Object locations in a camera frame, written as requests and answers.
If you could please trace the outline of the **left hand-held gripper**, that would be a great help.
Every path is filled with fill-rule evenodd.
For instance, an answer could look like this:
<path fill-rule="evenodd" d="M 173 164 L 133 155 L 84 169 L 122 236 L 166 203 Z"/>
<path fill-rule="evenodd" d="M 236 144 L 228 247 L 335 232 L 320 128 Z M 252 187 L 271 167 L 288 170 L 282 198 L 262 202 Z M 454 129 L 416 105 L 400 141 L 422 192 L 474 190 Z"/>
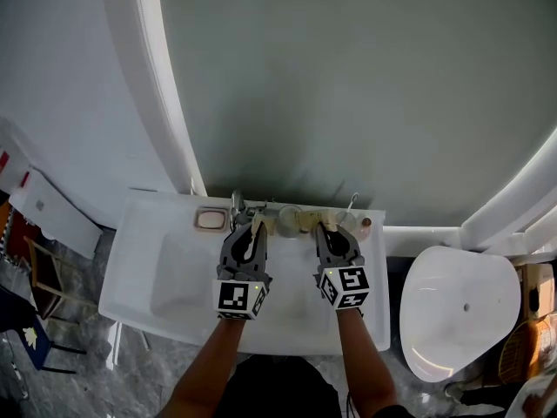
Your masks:
<path fill-rule="evenodd" d="M 219 318 L 258 317 L 272 282 L 265 270 L 267 235 L 275 234 L 277 223 L 276 216 L 256 213 L 252 226 L 241 226 L 225 239 L 212 284 L 213 306 Z"/>

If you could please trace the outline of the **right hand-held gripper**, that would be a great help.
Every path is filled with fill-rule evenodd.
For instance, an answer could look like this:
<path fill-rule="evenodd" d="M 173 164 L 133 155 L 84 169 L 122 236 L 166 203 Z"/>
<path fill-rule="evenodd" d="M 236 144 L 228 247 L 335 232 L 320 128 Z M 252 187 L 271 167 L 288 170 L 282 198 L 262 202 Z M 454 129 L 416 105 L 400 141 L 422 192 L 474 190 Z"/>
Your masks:
<path fill-rule="evenodd" d="M 359 242 L 337 225 L 333 210 L 303 211 L 303 232 L 315 230 L 319 259 L 316 285 L 335 311 L 360 309 L 370 293 L 365 258 Z"/>

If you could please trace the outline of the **tan glass cup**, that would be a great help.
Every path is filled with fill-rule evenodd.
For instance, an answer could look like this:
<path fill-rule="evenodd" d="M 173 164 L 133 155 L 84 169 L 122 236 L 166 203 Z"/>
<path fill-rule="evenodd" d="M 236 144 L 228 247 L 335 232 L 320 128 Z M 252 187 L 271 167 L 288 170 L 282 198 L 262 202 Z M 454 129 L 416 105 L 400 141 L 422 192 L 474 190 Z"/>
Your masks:
<path fill-rule="evenodd" d="M 335 222 L 349 233 L 353 233 L 357 228 L 356 217 L 348 210 L 337 212 Z"/>

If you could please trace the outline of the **grey cup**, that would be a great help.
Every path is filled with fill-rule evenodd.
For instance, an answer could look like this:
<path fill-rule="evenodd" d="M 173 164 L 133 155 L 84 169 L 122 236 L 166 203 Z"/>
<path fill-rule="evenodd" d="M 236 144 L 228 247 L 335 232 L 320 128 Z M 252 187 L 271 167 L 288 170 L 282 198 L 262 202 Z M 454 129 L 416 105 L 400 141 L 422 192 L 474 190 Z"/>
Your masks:
<path fill-rule="evenodd" d="M 286 205 L 279 210 L 277 231 L 280 236 L 294 239 L 300 234 L 299 214 L 301 212 L 301 208 L 296 205 Z"/>

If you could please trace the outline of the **person's left forearm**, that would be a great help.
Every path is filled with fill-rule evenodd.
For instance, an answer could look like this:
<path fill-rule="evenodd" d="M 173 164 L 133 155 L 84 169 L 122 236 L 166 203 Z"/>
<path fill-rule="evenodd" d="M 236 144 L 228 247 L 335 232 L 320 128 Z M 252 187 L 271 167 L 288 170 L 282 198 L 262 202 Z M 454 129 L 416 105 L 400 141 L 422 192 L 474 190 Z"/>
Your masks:
<path fill-rule="evenodd" d="M 235 364 L 244 320 L 221 319 L 157 418 L 212 418 Z"/>

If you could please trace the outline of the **person's right forearm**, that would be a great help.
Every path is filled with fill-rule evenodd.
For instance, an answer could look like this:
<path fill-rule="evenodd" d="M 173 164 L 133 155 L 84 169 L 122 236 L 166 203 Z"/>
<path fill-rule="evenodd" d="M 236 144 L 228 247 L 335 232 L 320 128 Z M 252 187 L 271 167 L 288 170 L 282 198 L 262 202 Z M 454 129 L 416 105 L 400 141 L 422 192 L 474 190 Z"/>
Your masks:
<path fill-rule="evenodd" d="M 336 314 L 352 402 L 360 418 L 372 418 L 397 404 L 393 378 L 359 311 L 352 308 Z"/>

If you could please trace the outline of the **chrome faucet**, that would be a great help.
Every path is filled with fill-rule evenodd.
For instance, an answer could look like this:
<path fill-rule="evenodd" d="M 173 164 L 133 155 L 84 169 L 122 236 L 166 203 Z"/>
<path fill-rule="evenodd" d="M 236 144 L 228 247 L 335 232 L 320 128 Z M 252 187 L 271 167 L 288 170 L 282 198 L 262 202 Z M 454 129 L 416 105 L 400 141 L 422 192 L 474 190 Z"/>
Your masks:
<path fill-rule="evenodd" d="M 239 189 L 232 192 L 231 200 L 229 224 L 232 233 L 240 226 L 250 224 L 257 213 L 264 213 L 266 209 L 266 203 L 261 206 L 248 206 Z"/>

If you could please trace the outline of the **pink soap dish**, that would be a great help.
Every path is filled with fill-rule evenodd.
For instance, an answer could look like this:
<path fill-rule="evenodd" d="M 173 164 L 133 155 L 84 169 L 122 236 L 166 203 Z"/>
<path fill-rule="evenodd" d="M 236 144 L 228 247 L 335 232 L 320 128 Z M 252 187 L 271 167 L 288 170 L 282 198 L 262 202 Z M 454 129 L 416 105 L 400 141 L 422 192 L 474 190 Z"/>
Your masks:
<path fill-rule="evenodd" d="M 222 207 L 200 206 L 194 215 L 193 226 L 206 232 L 223 232 L 228 225 L 229 211 Z"/>

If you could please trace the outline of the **white sink vanity cabinet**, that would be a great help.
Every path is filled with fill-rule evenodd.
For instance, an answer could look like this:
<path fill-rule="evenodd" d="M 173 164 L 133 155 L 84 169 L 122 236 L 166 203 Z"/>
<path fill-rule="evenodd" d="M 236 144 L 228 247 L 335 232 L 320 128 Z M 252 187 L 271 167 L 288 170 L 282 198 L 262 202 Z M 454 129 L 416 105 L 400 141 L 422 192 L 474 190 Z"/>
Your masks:
<path fill-rule="evenodd" d="M 99 312 L 127 326 L 202 345 L 218 321 L 212 282 L 225 233 L 194 226 L 200 207 L 228 208 L 227 198 L 130 192 L 106 266 Z M 239 351 L 270 355 L 338 355 L 332 306 L 314 279 L 311 234 L 267 241 L 270 292 L 245 327 Z"/>

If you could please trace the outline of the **white bathtub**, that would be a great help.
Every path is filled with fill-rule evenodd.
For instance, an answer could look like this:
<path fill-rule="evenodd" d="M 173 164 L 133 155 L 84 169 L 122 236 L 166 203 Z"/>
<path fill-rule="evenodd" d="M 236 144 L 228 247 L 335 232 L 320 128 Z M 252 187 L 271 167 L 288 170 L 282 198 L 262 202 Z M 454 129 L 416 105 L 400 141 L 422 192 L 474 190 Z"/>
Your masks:
<path fill-rule="evenodd" d="M 452 377 L 513 330 L 520 304 L 519 277 L 507 258 L 427 248 L 413 261 L 401 295 L 407 366 L 424 382 Z"/>

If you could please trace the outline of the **person's black clothing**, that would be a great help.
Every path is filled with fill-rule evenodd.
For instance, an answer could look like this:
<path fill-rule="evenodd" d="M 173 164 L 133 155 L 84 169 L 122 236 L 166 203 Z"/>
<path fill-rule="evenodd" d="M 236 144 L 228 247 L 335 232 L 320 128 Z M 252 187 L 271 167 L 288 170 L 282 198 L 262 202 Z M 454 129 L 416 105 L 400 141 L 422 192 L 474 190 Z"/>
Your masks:
<path fill-rule="evenodd" d="M 227 382 L 213 418 L 342 418 L 337 390 L 306 359 L 252 355 Z"/>

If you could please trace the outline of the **white water dispenser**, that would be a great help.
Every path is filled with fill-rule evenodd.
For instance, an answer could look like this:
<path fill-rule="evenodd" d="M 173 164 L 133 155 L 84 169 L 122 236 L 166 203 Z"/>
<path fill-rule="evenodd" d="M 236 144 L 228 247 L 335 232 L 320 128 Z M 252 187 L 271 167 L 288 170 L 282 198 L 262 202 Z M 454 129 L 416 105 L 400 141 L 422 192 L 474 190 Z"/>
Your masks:
<path fill-rule="evenodd" d="M 102 234 L 99 227 L 70 203 L 41 172 L 31 168 L 10 204 L 43 233 L 92 260 Z"/>

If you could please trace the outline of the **wooden chair with red back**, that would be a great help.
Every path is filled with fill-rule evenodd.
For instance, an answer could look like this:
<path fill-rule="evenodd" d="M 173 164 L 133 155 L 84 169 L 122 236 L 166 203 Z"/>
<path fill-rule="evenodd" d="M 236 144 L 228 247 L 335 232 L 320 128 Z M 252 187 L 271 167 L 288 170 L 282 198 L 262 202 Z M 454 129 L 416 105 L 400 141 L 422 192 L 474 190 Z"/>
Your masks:
<path fill-rule="evenodd" d="M 64 290 L 60 270 L 65 266 L 77 269 L 76 266 L 27 236 L 24 236 L 23 240 L 30 254 L 30 291 L 38 316 L 42 320 L 78 326 L 79 323 L 76 321 L 56 316 L 56 311 L 65 301 L 97 311 L 96 303 L 80 299 Z"/>

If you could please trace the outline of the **brown cardboard box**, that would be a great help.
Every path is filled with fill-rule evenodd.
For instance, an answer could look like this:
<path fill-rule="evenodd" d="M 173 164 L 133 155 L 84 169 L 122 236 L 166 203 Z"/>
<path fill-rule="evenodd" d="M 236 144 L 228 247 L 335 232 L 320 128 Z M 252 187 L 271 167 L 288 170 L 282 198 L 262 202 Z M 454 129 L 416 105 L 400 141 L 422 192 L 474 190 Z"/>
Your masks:
<path fill-rule="evenodd" d="M 555 310 L 555 280 L 549 263 L 519 267 L 522 276 L 522 316 L 525 320 L 543 319 Z"/>

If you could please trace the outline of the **orange box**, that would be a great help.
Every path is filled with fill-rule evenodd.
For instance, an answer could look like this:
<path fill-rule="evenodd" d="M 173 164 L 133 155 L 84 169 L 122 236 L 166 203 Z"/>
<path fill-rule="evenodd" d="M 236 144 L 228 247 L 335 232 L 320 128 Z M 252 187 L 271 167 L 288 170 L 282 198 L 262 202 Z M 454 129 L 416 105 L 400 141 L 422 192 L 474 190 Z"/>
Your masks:
<path fill-rule="evenodd" d="M 527 379 L 557 364 L 557 313 L 527 323 Z"/>

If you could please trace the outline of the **orange chair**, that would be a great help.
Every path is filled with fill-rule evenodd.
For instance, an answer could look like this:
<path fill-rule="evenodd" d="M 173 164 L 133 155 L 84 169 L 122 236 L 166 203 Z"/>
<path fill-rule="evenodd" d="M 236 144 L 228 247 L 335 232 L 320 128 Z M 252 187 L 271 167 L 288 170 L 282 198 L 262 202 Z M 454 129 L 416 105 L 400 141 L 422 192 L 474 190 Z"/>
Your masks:
<path fill-rule="evenodd" d="M 8 201 L 0 206 L 0 258 L 8 258 L 8 241 L 13 224 L 13 208 Z"/>

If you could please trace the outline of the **dark blue chair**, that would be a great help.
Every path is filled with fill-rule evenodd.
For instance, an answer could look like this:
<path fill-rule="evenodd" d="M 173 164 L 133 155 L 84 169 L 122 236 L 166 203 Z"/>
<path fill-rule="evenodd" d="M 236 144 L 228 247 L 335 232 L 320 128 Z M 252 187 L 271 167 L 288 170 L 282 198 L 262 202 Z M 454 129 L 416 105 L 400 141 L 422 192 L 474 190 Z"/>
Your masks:
<path fill-rule="evenodd" d="M 0 333 L 14 331 L 37 371 L 58 374 L 76 374 L 68 370 L 45 365 L 49 353 L 56 349 L 69 354 L 86 355 L 81 349 L 64 347 L 51 340 L 38 318 L 37 310 L 23 297 L 0 285 Z"/>

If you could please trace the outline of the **clear water dispenser bottle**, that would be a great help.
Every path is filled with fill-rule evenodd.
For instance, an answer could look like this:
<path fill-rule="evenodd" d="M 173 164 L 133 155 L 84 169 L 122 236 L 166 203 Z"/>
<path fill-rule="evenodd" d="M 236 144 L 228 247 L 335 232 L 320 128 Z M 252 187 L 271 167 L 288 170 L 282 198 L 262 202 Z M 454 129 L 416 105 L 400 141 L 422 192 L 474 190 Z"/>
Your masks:
<path fill-rule="evenodd" d="M 0 116 L 0 191 L 12 194 L 24 187 L 30 174 L 30 161 L 17 142 L 10 122 Z"/>

